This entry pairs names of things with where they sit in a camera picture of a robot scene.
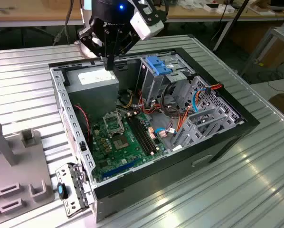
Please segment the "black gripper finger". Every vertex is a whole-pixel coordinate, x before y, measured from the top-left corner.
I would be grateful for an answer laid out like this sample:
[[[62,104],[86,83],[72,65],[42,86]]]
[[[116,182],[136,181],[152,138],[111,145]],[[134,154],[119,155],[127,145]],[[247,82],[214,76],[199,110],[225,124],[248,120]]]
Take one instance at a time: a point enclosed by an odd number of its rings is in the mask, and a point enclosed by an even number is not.
[[[113,70],[115,57],[126,54],[138,41],[139,36],[133,30],[130,30],[128,33],[120,29],[117,30],[116,39],[112,43],[112,52],[110,54],[110,70]]]
[[[110,70],[110,55],[106,53],[106,46],[90,26],[80,31],[80,49],[86,57],[100,57],[106,70]]]

